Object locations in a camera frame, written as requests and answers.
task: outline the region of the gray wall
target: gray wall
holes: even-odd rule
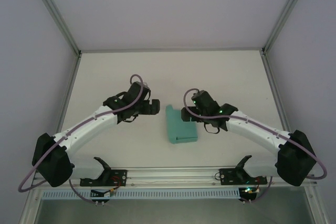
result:
[[[328,169],[319,182],[336,223],[336,1],[299,0],[269,59],[293,129],[304,131]]]
[[[0,0],[0,223],[18,223],[36,139],[54,133],[75,57],[41,0]]]

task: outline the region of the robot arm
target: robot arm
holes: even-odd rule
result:
[[[75,153],[86,143],[102,131],[119,124],[120,122],[133,122],[139,115],[155,115],[160,111],[160,101],[152,100],[151,90],[143,86],[138,101],[126,110],[125,106],[134,101],[141,91],[141,83],[134,82],[127,92],[121,92],[104,101],[92,115],[85,118],[75,126],[49,136],[47,133],[40,136],[35,147],[33,166],[55,143],[60,142],[50,154],[41,162],[37,170],[50,183],[57,187],[68,179],[87,178],[104,179],[108,177],[110,167],[100,158],[82,160],[74,157]]]
[[[244,168],[249,176],[273,175],[272,170],[276,170],[284,181],[294,186],[300,186],[314,167],[315,159],[285,140],[288,138],[296,142],[314,155],[304,133],[277,130],[249,118],[230,104],[219,106],[204,90],[195,93],[192,100],[195,106],[185,107],[181,110],[183,121],[202,122],[205,126],[210,124],[218,130],[222,129],[239,134],[274,154],[274,162],[259,164],[260,167],[251,163],[251,156],[243,159],[244,162],[240,164],[240,167]]]

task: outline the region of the teal block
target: teal block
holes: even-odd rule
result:
[[[172,144],[196,142],[198,139],[196,122],[183,122],[181,110],[166,106],[167,135]]]

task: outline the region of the white tabletop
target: white tabletop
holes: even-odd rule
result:
[[[106,98],[129,88],[138,73],[160,99],[158,115],[120,123],[86,144],[76,156],[103,158],[111,167],[231,166],[245,155],[271,155],[230,132],[209,134],[198,124],[198,141],[171,144],[165,107],[183,107],[187,89],[210,93],[219,105],[229,103],[252,118],[281,129],[258,51],[123,52],[83,54],[63,130],[89,116]]]

